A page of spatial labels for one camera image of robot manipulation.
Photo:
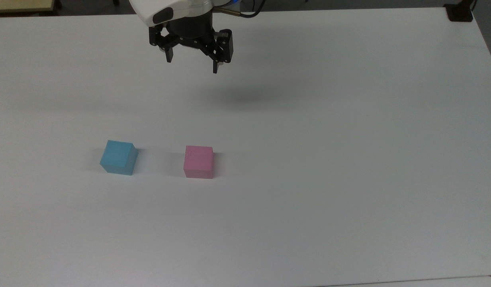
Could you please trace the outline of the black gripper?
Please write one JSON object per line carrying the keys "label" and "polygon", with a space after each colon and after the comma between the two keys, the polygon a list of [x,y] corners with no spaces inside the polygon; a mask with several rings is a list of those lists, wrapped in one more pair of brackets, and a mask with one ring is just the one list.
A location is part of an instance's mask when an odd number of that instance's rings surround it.
{"label": "black gripper", "polygon": [[167,34],[162,35],[163,24],[149,27],[149,44],[163,51],[168,63],[174,57],[173,48],[180,44],[184,47],[200,49],[210,57],[213,73],[225,63],[231,63],[234,54],[233,32],[230,29],[215,31],[213,13],[209,11],[192,18],[180,18],[167,23]]}

